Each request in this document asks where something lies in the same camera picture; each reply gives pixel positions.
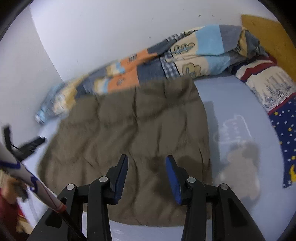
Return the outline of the person's left hand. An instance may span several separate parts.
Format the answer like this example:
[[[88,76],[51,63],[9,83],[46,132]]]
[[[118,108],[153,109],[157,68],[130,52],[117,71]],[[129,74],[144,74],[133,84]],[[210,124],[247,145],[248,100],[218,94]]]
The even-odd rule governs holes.
[[[16,199],[20,196],[16,191],[17,187],[21,187],[23,190],[26,190],[27,188],[25,183],[11,176],[7,176],[4,179],[4,184],[1,188],[1,195],[9,204],[16,204]]]

